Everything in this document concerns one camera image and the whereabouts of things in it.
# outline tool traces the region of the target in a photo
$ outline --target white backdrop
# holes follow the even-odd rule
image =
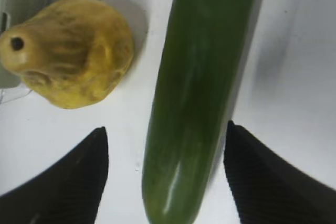
[[[103,102],[66,111],[31,93],[0,105],[0,194],[106,126],[110,174],[97,224],[147,224],[141,198],[147,126],[172,0],[105,0],[128,19],[138,58]],[[336,188],[336,0],[264,0],[234,120]],[[238,224],[223,166],[196,224]]]

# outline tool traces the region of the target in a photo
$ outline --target green cucumber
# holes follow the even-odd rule
[[[254,2],[173,2],[142,178],[151,224],[191,224],[197,217]]]

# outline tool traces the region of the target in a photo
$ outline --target textured black rubber pad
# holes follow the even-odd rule
[[[228,124],[224,166],[242,224],[336,223],[334,190],[233,122]]]
[[[1,224],[93,224],[109,170],[105,128],[0,198]]]

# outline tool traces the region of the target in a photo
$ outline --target bruised fruit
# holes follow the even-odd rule
[[[98,0],[60,0],[0,38],[3,66],[64,109],[103,100],[127,71],[133,50],[126,20]]]

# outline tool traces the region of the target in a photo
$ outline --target cucumber skin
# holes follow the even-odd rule
[[[192,224],[211,173],[254,0],[174,0],[142,194],[151,224]]]

